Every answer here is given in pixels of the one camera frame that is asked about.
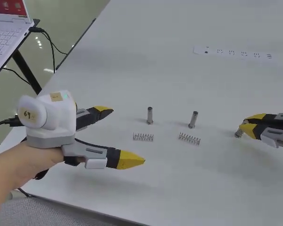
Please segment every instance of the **gray carpet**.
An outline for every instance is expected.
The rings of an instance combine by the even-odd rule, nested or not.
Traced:
[[[0,226],[118,226],[95,214],[39,198],[21,198],[2,204]]]

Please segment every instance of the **black table leg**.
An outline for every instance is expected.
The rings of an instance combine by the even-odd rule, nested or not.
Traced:
[[[18,65],[18,67],[20,68],[20,70],[22,71],[23,75],[26,77],[27,81],[31,84],[35,93],[39,94],[42,88],[39,85],[38,81],[36,80],[35,76],[33,75],[32,71],[28,67],[26,61],[24,60],[19,50],[16,50],[14,52],[13,59],[15,63]]]

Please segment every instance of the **floor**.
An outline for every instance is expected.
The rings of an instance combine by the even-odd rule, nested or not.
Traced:
[[[30,17],[40,19],[38,26],[46,30],[53,43],[66,53],[108,2],[109,0],[25,0]],[[53,75],[49,42],[43,35],[31,34],[20,52],[43,87]],[[58,65],[65,55],[57,51],[55,55]],[[13,60],[6,67],[22,76]],[[35,96],[35,93],[14,73],[3,70],[0,73],[0,121],[15,114],[16,104],[22,95]],[[0,142],[9,132],[8,126],[0,127]]]

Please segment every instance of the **yellow fingertip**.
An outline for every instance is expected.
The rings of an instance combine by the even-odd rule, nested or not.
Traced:
[[[135,166],[142,165],[145,162],[145,159],[134,154],[129,151],[121,150],[121,154],[119,157],[117,169],[118,170],[125,170],[128,168],[132,168]]]
[[[239,128],[245,132],[247,135],[249,135],[251,138],[256,139],[256,136],[253,132],[254,128],[257,124],[242,124],[239,126]]]
[[[253,116],[251,116],[251,117],[248,117],[248,118],[246,118],[246,119],[244,119],[244,120],[247,120],[247,119],[263,119],[263,117],[266,115],[266,113],[263,113],[263,114],[255,114],[255,115],[253,115]]]
[[[94,106],[95,109],[97,109],[98,111],[102,112],[104,110],[113,110],[110,107],[105,107],[105,106]]]

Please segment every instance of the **laptop keyboard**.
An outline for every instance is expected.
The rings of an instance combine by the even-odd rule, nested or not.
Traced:
[[[0,55],[5,53],[21,31],[21,29],[0,29]]]

